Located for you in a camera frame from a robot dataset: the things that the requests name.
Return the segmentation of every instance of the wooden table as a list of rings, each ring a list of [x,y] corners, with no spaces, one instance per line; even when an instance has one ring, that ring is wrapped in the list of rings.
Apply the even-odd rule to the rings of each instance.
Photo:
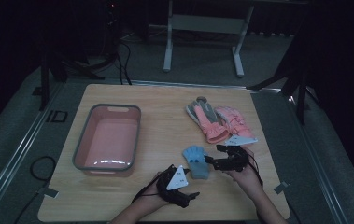
[[[83,95],[69,135],[55,169],[50,188],[60,193],[45,197],[38,217],[48,221],[105,221],[130,204],[138,191],[169,165],[188,168],[182,151],[202,146],[209,156],[225,158],[215,145],[208,144],[200,128],[185,111],[185,105],[204,96],[213,106],[228,105],[238,109],[259,139],[250,149],[255,153],[264,190],[284,218],[290,216],[285,196],[276,194],[279,184],[272,156],[248,91],[226,88],[89,85]],[[84,122],[96,104],[137,105],[142,110],[141,130],[135,156],[134,172],[129,177],[87,176],[74,167],[72,157]],[[193,180],[181,192],[200,192],[187,208],[167,205],[143,221],[249,220],[257,219],[247,195],[220,171],[210,166],[207,180]]]

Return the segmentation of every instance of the pink plastic tray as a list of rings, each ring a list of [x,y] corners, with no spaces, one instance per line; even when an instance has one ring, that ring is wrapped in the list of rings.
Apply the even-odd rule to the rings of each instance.
[[[141,110],[135,105],[95,105],[86,120],[73,163],[86,175],[133,172]]]

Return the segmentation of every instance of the dark background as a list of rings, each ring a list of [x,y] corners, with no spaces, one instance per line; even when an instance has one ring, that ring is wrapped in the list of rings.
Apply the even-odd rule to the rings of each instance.
[[[86,62],[88,55],[115,50],[112,43],[104,45],[104,39],[114,41],[122,26],[129,26],[145,40],[149,23],[166,24],[167,1],[112,2],[116,7],[110,10],[120,27],[107,33],[106,1],[0,1],[0,112],[40,65],[44,46]],[[244,17],[239,7],[227,7],[230,4],[234,2],[224,1],[220,6],[217,1],[180,0],[175,12]],[[249,31],[295,35],[283,64],[308,65],[308,85],[315,89],[354,164],[354,1],[312,1],[309,7],[260,3]]]

